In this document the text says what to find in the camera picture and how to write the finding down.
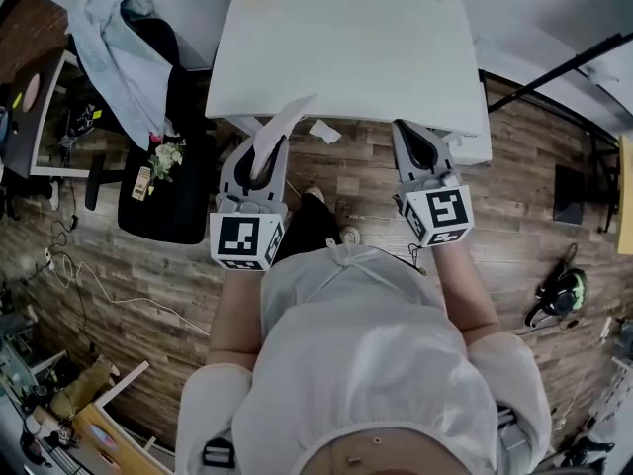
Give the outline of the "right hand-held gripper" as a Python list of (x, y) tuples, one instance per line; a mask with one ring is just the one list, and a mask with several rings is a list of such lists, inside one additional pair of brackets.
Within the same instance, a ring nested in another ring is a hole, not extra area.
[(449, 135), (413, 122), (406, 125), (400, 119), (392, 122), (401, 180), (394, 199), (421, 247), (459, 241), (474, 227), (469, 187), (452, 168), (453, 158), (444, 140)]

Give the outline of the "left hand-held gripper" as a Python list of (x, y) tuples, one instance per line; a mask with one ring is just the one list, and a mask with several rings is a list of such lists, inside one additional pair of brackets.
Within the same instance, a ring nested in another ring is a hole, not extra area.
[(289, 139), (281, 136), (270, 156), (269, 193), (252, 191), (253, 144), (247, 138), (225, 160), (210, 214), (211, 258), (227, 270), (267, 271), (285, 234)]

